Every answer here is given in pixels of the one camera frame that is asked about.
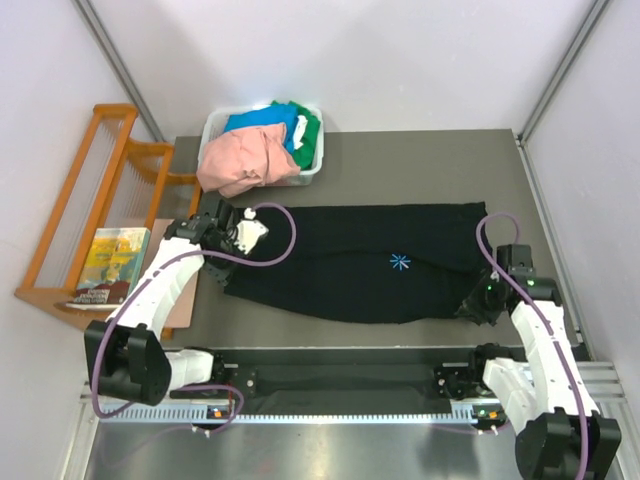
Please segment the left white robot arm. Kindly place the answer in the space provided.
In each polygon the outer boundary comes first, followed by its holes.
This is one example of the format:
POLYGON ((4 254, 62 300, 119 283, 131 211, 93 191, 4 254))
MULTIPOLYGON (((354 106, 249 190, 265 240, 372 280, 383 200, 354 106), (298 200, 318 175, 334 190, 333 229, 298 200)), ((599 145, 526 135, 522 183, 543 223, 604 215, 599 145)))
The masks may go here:
POLYGON ((94 400, 100 395, 149 406, 168 392, 193 384, 205 396, 226 387, 225 370, 203 349, 167 352, 160 337, 184 287, 200 270, 226 284, 234 266, 240 214, 224 200, 167 227, 155 258, 126 300, 105 322, 84 332, 94 400))

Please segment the black t-shirt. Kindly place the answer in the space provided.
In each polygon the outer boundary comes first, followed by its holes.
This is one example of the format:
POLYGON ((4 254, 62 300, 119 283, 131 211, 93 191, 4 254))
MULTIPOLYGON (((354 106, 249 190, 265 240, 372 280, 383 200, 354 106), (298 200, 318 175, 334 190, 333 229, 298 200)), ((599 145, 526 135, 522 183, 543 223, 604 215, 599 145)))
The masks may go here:
POLYGON ((258 262, 225 294, 326 320, 388 324, 452 319, 486 268, 475 236, 483 202, 261 209, 258 262))

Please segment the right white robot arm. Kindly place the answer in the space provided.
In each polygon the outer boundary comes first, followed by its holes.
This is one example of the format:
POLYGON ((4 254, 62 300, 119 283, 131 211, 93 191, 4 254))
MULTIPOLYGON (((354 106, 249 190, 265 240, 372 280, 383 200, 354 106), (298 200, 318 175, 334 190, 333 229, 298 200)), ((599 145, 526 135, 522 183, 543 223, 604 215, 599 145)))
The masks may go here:
POLYGON ((457 316, 493 324, 507 313, 523 343, 524 362, 496 345, 476 349, 466 380, 476 394, 494 394, 516 434, 524 479, 603 479, 621 444, 616 420, 605 418, 587 391, 564 328, 557 284, 537 275, 531 249, 498 248, 492 266, 461 303, 457 316))

